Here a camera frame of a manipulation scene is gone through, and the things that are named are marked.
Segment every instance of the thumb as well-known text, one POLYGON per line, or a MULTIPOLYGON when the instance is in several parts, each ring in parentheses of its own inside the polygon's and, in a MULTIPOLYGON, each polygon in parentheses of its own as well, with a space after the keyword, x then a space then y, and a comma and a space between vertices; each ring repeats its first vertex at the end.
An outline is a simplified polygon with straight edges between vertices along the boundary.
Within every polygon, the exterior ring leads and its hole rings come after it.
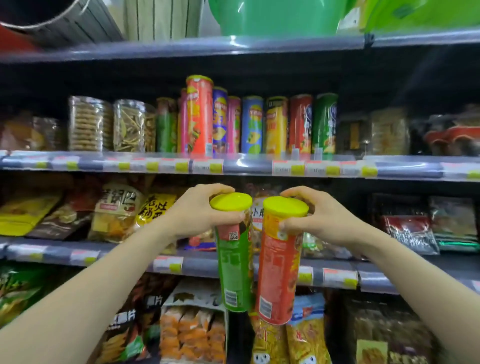
POLYGON ((240 223, 245 218, 245 213, 241 211, 218 211, 212 212, 210 222, 212 226, 233 225, 240 223))
POLYGON ((313 223, 313 216, 307 216, 305 218, 288 218, 281 221, 278 228, 285 232, 299 234, 304 231, 309 232, 312 230, 313 223))

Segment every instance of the qr code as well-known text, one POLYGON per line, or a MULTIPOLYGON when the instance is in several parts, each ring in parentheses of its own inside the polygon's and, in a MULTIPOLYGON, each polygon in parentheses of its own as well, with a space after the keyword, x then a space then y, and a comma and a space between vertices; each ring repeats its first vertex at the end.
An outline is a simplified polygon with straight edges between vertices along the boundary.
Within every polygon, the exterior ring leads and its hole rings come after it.
POLYGON ((228 240, 238 240, 239 239, 239 232, 233 231, 228 233, 228 240))

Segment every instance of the stacked cookies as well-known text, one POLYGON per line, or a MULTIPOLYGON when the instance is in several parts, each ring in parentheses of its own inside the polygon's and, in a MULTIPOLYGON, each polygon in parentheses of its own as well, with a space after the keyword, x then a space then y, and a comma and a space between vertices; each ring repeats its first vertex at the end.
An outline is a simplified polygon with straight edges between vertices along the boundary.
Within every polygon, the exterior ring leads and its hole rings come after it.
POLYGON ((116 152, 155 152, 156 109, 136 100, 117 100, 113 146, 116 152))
POLYGON ((71 96, 69 150, 113 150, 113 110, 106 101, 71 96))

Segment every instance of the finger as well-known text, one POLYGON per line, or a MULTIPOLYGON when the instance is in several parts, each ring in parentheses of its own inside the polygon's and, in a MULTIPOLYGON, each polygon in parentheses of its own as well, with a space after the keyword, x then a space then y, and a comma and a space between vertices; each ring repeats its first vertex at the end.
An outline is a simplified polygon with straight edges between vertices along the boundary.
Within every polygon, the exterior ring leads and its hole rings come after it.
POLYGON ((319 191, 314 190, 313 188, 306 187, 306 186, 297 186, 297 187, 292 187, 292 188, 289 188, 288 190, 283 191, 282 193, 280 193, 280 196, 283 196, 283 197, 300 196, 310 201, 311 203, 316 204, 318 203, 318 193, 319 191))
POLYGON ((301 232, 311 232, 314 226, 314 217, 307 216, 306 218, 288 218, 279 223, 278 228, 282 231, 291 234, 299 234, 301 232))
POLYGON ((208 194, 208 197, 214 194, 228 194, 230 192, 235 192, 235 188, 221 183, 206 184, 205 190, 208 194))
POLYGON ((240 211, 218 211, 212 210, 210 223, 212 226, 239 224, 245 218, 245 214, 240 211))

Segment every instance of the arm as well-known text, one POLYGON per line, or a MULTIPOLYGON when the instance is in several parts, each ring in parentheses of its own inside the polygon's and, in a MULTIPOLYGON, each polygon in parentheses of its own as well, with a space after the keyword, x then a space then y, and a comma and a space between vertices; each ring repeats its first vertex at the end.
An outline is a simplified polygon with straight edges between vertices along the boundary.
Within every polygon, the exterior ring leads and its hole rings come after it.
POLYGON ((361 221, 325 192, 295 187, 282 196, 300 196, 313 215, 290 218, 281 228, 306 231, 345 246, 373 261, 440 341, 463 363, 480 356, 480 296, 388 234, 361 221))
POLYGON ((176 239, 243 220, 221 212, 209 197, 234 189, 190 188, 168 212, 119 244, 0 330, 0 363, 85 364, 148 264, 176 239))

